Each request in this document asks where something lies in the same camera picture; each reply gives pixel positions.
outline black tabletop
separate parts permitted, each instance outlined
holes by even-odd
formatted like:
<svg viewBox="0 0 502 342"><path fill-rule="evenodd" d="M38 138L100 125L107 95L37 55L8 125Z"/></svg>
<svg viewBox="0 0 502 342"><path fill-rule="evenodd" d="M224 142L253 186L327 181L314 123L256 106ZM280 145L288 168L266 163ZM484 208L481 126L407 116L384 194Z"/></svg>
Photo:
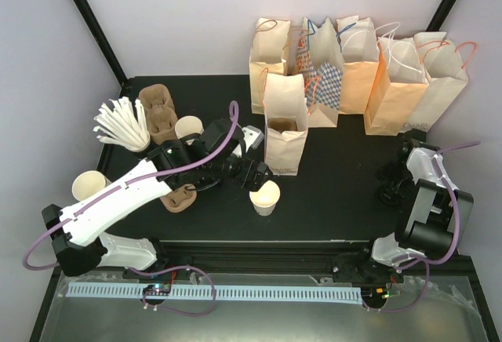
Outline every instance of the black tabletop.
<svg viewBox="0 0 502 342"><path fill-rule="evenodd" d="M237 100L239 124L264 128L263 115L252 115L247 75L136 77L129 97L143 87L166 85L178 118L198 116L204 126L228 116ZM129 238L216 241L369 240L393 232L398 210L379 203L375 172L392 160L401 138L367 136L361 115L341 115L338 128L310 129L298 176L276 177L281 198L270 216L259 216L249 192L227 181L198 193L182 213L170 213L154 200L112 226L108 232ZM263 160L264 144L251 153ZM113 147L105 174L116 180L138 159Z"/></svg>

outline white wall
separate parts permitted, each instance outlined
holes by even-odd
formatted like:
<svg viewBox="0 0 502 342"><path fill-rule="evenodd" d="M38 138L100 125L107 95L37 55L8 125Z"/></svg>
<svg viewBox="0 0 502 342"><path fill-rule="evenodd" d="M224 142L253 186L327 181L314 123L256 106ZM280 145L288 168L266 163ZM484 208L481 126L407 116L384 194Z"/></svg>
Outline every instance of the white wall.
<svg viewBox="0 0 502 342"><path fill-rule="evenodd" d="M118 95L72 0L0 0L0 339L29 339L50 271L26 271L41 210L71 202L75 176L96 168L92 117ZM54 261L49 242L32 263Z"/></svg>
<svg viewBox="0 0 502 342"><path fill-rule="evenodd" d="M425 29L441 0L89 0L124 71L133 75L247 74L260 16L315 23L359 14Z"/></svg>
<svg viewBox="0 0 502 342"><path fill-rule="evenodd" d="M458 0L443 26L457 43L474 41L469 84L430 134L446 147L469 140L482 146L448 154L449 175L474 195L475 206L460 244L473 257L497 329L502 335L502 0Z"/></svg>

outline paper bag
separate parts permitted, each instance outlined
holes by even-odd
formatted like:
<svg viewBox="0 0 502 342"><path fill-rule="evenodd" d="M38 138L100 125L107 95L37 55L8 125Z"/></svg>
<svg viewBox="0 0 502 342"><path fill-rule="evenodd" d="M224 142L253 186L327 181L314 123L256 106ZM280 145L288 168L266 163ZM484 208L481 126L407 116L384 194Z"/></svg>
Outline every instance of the paper bag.
<svg viewBox="0 0 502 342"><path fill-rule="evenodd" d="M337 19L336 24L344 57L340 113L362 115L368 105L380 55L375 27L370 18L359 19L357 15Z"/></svg>
<svg viewBox="0 0 502 342"><path fill-rule="evenodd" d="M308 126L336 128L344 68L337 33L328 18L321 27L304 18L303 30L307 34L298 45L295 72L304 76Z"/></svg>
<svg viewBox="0 0 502 342"><path fill-rule="evenodd" d="M428 82L411 38L380 38L380 44L380 60L364 125L368 135L396 136L424 95Z"/></svg>
<svg viewBox="0 0 502 342"><path fill-rule="evenodd" d="M428 132L467 85L468 78L462 57L455 44L446 39L446 32L422 32L414 39L429 75L429 86L401 131L414 128Z"/></svg>
<svg viewBox="0 0 502 342"><path fill-rule="evenodd" d="M269 20L260 18L256 24L253 46L249 54L249 84L251 89L251 111L263 114L264 108L258 97L258 78L261 71L268 69L269 74L286 75L289 58L289 20Z"/></svg>
<svg viewBox="0 0 502 342"><path fill-rule="evenodd" d="M265 163L274 175L296 176L308 134L304 77L269 74L262 78L265 78ZM273 118L293 120L297 131L280 133L270 128L267 122Z"/></svg>

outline paper cup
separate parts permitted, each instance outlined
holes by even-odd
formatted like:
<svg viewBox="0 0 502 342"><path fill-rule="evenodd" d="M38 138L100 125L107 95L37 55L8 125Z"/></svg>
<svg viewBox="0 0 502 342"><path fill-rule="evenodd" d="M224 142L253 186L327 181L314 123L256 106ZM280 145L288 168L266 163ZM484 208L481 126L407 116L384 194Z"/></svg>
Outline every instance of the paper cup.
<svg viewBox="0 0 502 342"><path fill-rule="evenodd" d="M202 134L204 127L202 126L202 121L199 118L195 116L185 116L178 120L174 126L174 131L178 139L180 139L194 133ZM193 141L194 140L189 140L187 141L187 144L191 144Z"/></svg>
<svg viewBox="0 0 502 342"><path fill-rule="evenodd" d="M259 191L251 191L249 193L249 198L251 198L254 209L261 216L272 214L279 197L281 197L279 186L270 180Z"/></svg>
<svg viewBox="0 0 502 342"><path fill-rule="evenodd" d="M110 184L109 179L101 172L87 171L75 179L73 185L71 185L71 193L77 201L83 201Z"/></svg>

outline black metal frame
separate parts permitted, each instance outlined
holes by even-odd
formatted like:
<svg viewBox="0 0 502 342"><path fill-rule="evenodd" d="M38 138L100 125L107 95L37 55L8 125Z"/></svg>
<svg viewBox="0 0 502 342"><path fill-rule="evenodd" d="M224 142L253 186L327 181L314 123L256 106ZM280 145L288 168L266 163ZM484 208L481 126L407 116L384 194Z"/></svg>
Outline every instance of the black metal frame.
<svg viewBox="0 0 502 342"><path fill-rule="evenodd" d="M437 8L427 31L438 31L456 0L442 0ZM111 48L97 18L87 0L74 0L78 10L87 23L101 52L122 86L120 95L129 94L128 78L122 70L113 49ZM105 145L98 163L98 170L105 172L108 166L113 145ZM190 257L194 266L210 272L238 272L256 274L303 274L326 275L331 272L332 259L340 253L357 252L361 244L349 243L169 243L166 248L171 253ZM423 275L422 267L409 269L408 275ZM449 262L431 269L431 275L467 276L475 295L476 304L482 316L483 325L490 341L499 341L495 325L479 283L474 264L470 257L454 256ZM31 334L30 342L42 336L43 327L49 313L50 305L60 270L55 269L44 296L40 312Z"/></svg>

